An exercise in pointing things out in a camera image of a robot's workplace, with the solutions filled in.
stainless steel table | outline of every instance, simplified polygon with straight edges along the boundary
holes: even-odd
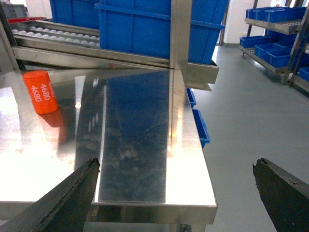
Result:
[[[190,224],[217,211],[181,71],[49,71],[59,110],[37,115],[19,73],[0,77],[0,220],[86,160],[101,167],[89,222]]]

orange cylindrical block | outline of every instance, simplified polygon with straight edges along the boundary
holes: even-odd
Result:
[[[47,71],[27,72],[23,74],[23,80],[37,114],[45,115],[58,109],[58,103]]]

